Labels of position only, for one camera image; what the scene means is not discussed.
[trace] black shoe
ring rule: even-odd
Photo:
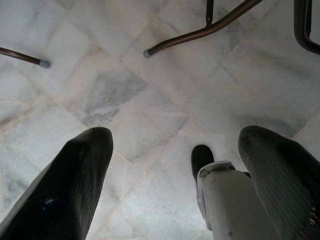
[[[194,147],[191,153],[192,175],[197,183],[197,175],[199,170],[205,165],[214,163],[214,155],[210,148],[206,145],[198,145]]]

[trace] floor tile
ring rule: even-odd
[[[80,0],[70,20],[114,57],[120,58],[136,40],[164,0]]]
[[[0,3],[0,44],[16,52],[35,58],[47,58],[44,50],[54,35],[67,10],[54,0],[10,0]],[[24,73],[34,65],[1,55],[0,62],[10,62]]]
[[[39,170],[61,150],[71,138],[86,129],[74,116],[45,95],[18,106],[2,102],[1,110],[14,108],[5,119],[10,119],[0,132],[2,138],[15,151]]]
[[[50,95],[57,96],[78,62],[95,48],[86,35],[65,21],[45,50],[50,68],[35,67],[28,77]]]
[[[191,151],[198,144],[218,148],[219,141],[189,120],[121,204],[122,215],[148,239],[196,239],[206,224],[197,206]]]
[[[27,189],[40,171],[0,142],[0,173],[0,212],[3,212]]]

